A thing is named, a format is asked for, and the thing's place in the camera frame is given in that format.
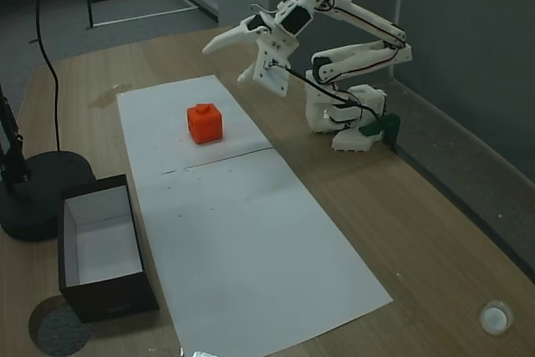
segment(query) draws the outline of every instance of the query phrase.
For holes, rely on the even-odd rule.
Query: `red wire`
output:
[[[399,50],[396,50],[395,53],[392,55],[392,57],[390,57],[388,59],[385,59],[385,60],[381,60],[380,62],[371,64],[370,66],[361,67],[359,69],[350,70],[350,71],[346,71],[345,73],[340,73],[338,75],[335,75],[332,79],[328,79],[327,81],[325,81],[322,84],[330,83],[331,81],[333,81],[334,79],[337,79],[341,75],[357,73],[357,72],[362,71],[362,70],[367,70],[367,69],[371,69],[372,67],[379,66],[380,64],[388,63],[389,61],[395,59],[395,57],[398,55],[398,52],[399,52]]]
[[[342,13],[346,13],[346,14],[348,14],[349,16],[351,16],[351,17],[353,17],[353,18],[356,18],[357,20],[360,20],[360,21],[362,21],[363,23],[366,23],[366,24],[372,26],[372,27],[375,28],[376,30],[381,31],[382,33],[385,33],[385,34],[388,35],[389,37],[394,38],[396,41],[401,42],[403,45],[406,45],[406,42],[405,42],[404,40],[399,39],[399,38],[396,37],[394,34],[389,33],[388,31],[385,31],[384,29],[382,29],[382,28],[380,28],[380,27],[377,27],[375,24],[372,24],[372,23],[370,23],[369,21],[366,21],[366,20],[364,20],[363,18],[361,18],[361,17],[359,17],[359,16],[355,16],[354,14],[352,14],[352,13],[350,13],[350,12],[348,12],[348,11],[345,11],[345,10],[343,10],[342,8],[334,8],[334,10],[339,10],[339,11],[342,12]]]

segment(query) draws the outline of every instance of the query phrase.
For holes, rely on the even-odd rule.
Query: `box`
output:
[[[82,322],[158,309],[125,175],[65,191],[58,233],[59,290]]]

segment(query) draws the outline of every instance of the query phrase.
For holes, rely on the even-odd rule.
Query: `small white cup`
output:
[[[492,336],[505,334],[511,327],[513,316],[509,306],[503,301],[491,301],[481,312],[481,326]]]

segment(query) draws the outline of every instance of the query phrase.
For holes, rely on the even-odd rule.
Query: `black cable cord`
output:
[[[359,105],[362,106],[362,104],[360,103],[359,99],[358,99],[356,96],[354,96],[353,94],[351,94],[349,91],[342,91],[342,90],[340,90],[340,89],[336,89],[336,85],[335,85],[335,84],[331,84],[331,86],[332,86],[332,88],[333,88],[333,91],[337,91],[337,90],[338,90],[338,92],[341,92],[341,93],[343,93],[343,94],[348,95],[349,97],[353,98],[353,100],[354,100],[355,102],[358,102]],[[386,113],[386,99],[385,99],[385,108],[383,109],[383,111],[384,111],[384,113]],[[359,116],[359,120],[362,120],[362,115],[363,115],[363,114],[364,114],[364,109],[363,109],[363,108],[360,108],[360,116]]]
[[[360,108],[361,110],[368,110],[375,118],[375,120],[377,121],[377,123],[379,124],[380,128],[383,130],[383,132],[385,133],[385,138],[386,138],[386,142],[388,142],[389,144],[389,148],[395,153],[397,154],[397,150],[395,148],[395,143],[394,141],[390,138],[390,135],[389,135],[389,132],[388,130],[386,129],[385,125],[383,124],[382,120],[380,119],[379,115],[377,115],[377,113],[375,112],[375,110],[371,109],[369,106],[366,106],[366,105],[362,105],[360,102],[355,102],[354,100],[349,100],[349,99],[344,99],[340,96],[337,96],[336,94],[331,94],[330,92],[328,92],[326,89],[323,89],[321,86],[317,85],[316,83],[314,83],[313,81],[307,79],[305,76],[303,76],[302,74],[298,73],[297,71],[293,70],[293,69],[290,69],[288,67],[284,67],[284,66],[281,66],[280,64],[271,64],[272,67],[279,67],[280,69],[285,69],[286,71],[288,71],[292,76],[294,77],[297,77],[298,79],[300,79],[301,81],[303,81],[304,83],[308,84],[308,85],[311,85],[313,86],[315,89],[317,89],[319,92],[321,92],[322,94],[325,94],[327,95],[328,97],[334,99],[334,100],[337,100],[338,102],[341,102],[342,104],[344,105],[347,105],[347,106],[354,106],[356,108]]]
[[[55,84],[54,91],[54,108],[53,108],[53,119],[56,130],[56,151],[60,152],[61,147],[59,146],[59,123],[58,123],[58,102],[59,102],[59,80],[56,71],[50,59],[48,58],[46,50],[44,50],[43,38],[41,36],[41,0],[36,0],[35,4],[35,29],[37,31],[37,40],[39,43],[39,48],[41,49],[41,54],[43,55],[44,61],[47,63],[50,72],[53,75],[53,81]]]

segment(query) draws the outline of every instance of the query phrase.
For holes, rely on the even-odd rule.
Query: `robotic arm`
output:
[[[285,96],[291,71],[288,57],[298,48],[297,36],[312,22],[315,13],[350,23],[379,39],[316,53],[312,57],[313,68],[306,77],[309,82],[306,115],[311,129],[314,132],[342,130],[334,138],[334,149],[368,150],[382,137],[381,130],[379,133],[368,130],[365,135],[359,129],[385,113],[386,95],[369,85],[339,91],[336,83],[412,59],[405,32],[392,22],[353,4],[352,0],[284,0],[276,11],[260,12],[215,37],[203,53],[234,43],[256,43],[257,60],[238,81],[252,79],[273,93]],[[353,106],[342,103],[340,97],[351,100]]]

